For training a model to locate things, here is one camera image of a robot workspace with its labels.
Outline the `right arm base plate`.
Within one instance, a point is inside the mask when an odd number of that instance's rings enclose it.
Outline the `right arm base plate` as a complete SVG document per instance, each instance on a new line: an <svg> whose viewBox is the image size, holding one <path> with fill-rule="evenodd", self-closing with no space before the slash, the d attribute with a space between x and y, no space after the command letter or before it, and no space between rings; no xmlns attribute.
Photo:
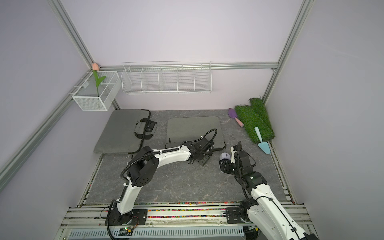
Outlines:
<svg viewBox="0 0 384 240"><path fill-rule="evenodd" d="M243 206L226 208L223 216L226 217L228 224L249 223L246 209Z"/></svg>

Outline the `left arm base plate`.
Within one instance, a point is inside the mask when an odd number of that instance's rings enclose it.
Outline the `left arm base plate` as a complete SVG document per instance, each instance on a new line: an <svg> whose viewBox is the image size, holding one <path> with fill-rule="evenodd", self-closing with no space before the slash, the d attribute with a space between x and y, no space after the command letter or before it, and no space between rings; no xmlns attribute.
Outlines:
<svg viewBox="0 0 384 240"><path fill-rule="evenodd" d="M121 214L118 209L108 212L105 225L109 226L140 226L146 224L148 209L133 209L127 214Z"/></svg>

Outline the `white computer mouse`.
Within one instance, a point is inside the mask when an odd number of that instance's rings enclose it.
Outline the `white computer mouse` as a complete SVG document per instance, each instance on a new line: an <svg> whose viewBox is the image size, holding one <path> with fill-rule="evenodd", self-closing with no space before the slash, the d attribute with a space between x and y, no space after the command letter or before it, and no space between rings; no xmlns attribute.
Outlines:
<svg viewBox="0 0 384 240"><path fill-rule="evenodd" d="M221 153L220 161L222 161L222 160L225 160L225 161L229 160L229 161L231 161L232 160L232 156L229 153L225 153L225 152Z"/></svg>

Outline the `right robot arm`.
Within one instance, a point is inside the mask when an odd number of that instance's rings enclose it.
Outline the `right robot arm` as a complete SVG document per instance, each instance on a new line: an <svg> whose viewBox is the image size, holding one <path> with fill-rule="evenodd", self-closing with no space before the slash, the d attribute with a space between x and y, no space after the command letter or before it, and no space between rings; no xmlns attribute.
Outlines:
<svg viewBox="0 0 384 240"><path fill-rule="evenodd" d="M221 172L233 175L246 197L241 203L241 219L255 224L268 240L317 240L288 214L267 180L254 171L249 157L245 151L236 151L222 153L219 160Z"/></svg>

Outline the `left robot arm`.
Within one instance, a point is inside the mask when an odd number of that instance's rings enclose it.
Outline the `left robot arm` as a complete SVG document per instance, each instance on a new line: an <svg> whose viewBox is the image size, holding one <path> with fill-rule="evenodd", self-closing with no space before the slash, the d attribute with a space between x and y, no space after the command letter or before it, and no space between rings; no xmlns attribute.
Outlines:
<svg viewBox="0 0 384 240"><path fill-rule="evenodd" d="M213 151L214 141L200 138L191 142L163 150L153 150L146 146L121 171L125 181L121 197L116 206L121 215L130 213L143 186L148 184L158 168L176 162L206 162Z"/></svg>

